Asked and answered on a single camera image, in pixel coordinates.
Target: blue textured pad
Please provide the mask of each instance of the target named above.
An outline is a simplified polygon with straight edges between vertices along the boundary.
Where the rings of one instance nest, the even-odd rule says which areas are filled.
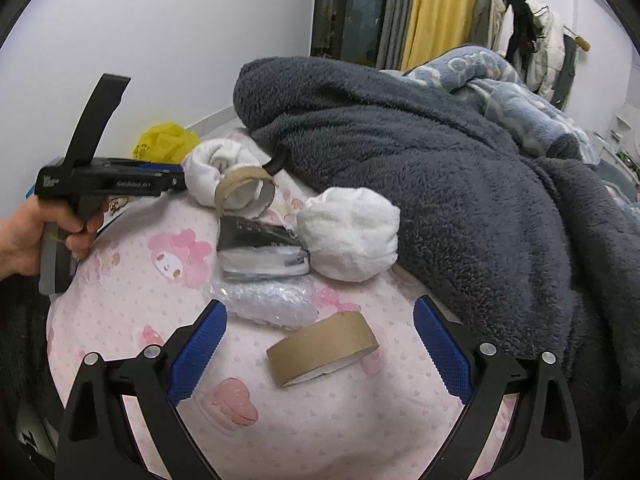
[[[466,404],[473,394],[471,366],[433,308],[437,307],[428,305],[422,298],[415,302],[415,329],[433,364],[436,365],[447,391]]]
[[[174,407],[191,397],[225,330],[226,308],[218,301],[171,367],[171,382],[166,394]]]

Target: white puffer jacket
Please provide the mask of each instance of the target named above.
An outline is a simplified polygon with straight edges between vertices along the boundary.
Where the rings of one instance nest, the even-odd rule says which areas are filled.
[[[527,5],[533,13],[536,28],[542,33],[536,42],[536,53],[532,54],[529,61],[526,83],[532,92],[551,101],[558,73],[564,63],[564,23],[557,12],[542,6],[536,0],[527,0]],[[507,54],[512,35],[513,8],[509,6],[494,43],[494,50],[503,57]]]

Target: my melody cartoon character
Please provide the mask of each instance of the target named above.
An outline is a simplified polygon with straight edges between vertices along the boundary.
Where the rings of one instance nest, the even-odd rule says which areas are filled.
[[[192,229],[184,229],[177,235],[160,233],[149,240],[147,247],[155,268],[170,282],[199,288],[207,279],[206,257],[212,248],[206,242],[197,242]]]

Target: blanket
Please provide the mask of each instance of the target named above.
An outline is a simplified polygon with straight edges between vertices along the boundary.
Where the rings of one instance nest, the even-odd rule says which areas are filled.
[[[566,114],[534,94],[516,69],[493,50],[454,48],[401,76],[445,91],[500,124],[529,156],[577,158],[597,166],[589,136]]]
[[[308,186],[369,187],[401,209],[398,263],[478,338],[551,350],[572,384],[586,469],[640,394],[640,227],[585,164],[524,156],[447,92],[326,59],[245,65],[234,106]]]

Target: cardboard tape roll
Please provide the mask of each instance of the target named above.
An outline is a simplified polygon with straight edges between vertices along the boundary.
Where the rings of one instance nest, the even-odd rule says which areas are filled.
[[[273,177],[258,166],[238,168],[237,170],[229,171],[222,177],[214,195],[218,215],[224,216],[229,211],[225,208],[225,202],[233,193],[242,186],[256,181],[262,183],[258,197],[242,209],[233,210],[232,213],[246,218],[260,216],[273,202],[276,196],[276,184]]]
[[[279,386],[308,381],[335,372],[378,348],[359,312],[337,312],[298,330],[267,350]]]

